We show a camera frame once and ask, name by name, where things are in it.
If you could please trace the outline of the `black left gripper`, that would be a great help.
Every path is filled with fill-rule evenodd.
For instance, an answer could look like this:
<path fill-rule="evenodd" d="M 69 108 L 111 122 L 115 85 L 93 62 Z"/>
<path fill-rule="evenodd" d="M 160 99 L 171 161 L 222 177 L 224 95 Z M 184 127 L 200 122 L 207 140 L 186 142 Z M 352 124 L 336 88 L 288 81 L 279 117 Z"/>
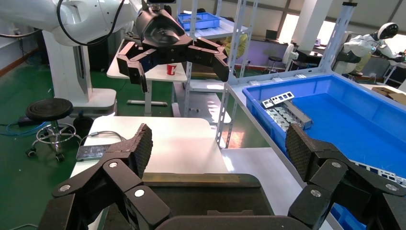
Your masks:
<path fill-rule="evenodd" d="M 135 22 L 141 44 L 124 41 L 117 56 L 119 72 L 146 93 L 146 72 L 158 64 L 188 61 L 211 67 L 222 82 L 229 77 L 225 47 L 198 37 L 195 41 L 165 10 L 141 10 Z"/>

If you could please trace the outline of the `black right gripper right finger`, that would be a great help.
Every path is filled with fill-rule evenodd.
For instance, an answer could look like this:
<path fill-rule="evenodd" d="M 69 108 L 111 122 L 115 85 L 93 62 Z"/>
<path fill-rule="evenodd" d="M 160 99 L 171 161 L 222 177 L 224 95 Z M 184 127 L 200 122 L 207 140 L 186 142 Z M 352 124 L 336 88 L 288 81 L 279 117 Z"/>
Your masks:
<path fill-rule="evenodd" d="M 297 124 L 286 132 L 287 154 L 305 187 L 288 216 L 319 229 L 334 204 L 346 208 L 369 230 L 406 227 L 406 190 L 351 162 L 332 143 L 310 138 Z"/>

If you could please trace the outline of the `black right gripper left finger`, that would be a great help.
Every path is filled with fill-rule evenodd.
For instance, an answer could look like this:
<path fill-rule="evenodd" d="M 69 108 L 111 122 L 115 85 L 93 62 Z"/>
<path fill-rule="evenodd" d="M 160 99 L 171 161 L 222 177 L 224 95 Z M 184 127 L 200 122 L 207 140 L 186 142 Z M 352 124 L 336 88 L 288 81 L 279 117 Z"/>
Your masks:
<path fill-rule="evenodd" d="M 112 204 L 134 230 L 154 230 L 168 220 L 170 208 L 142 181 L 152 147 L 152 130 L 142 123 L 132 138 L 112 144 L 95 165 L 57 185 L 51 228 L 86 230 Z"/>

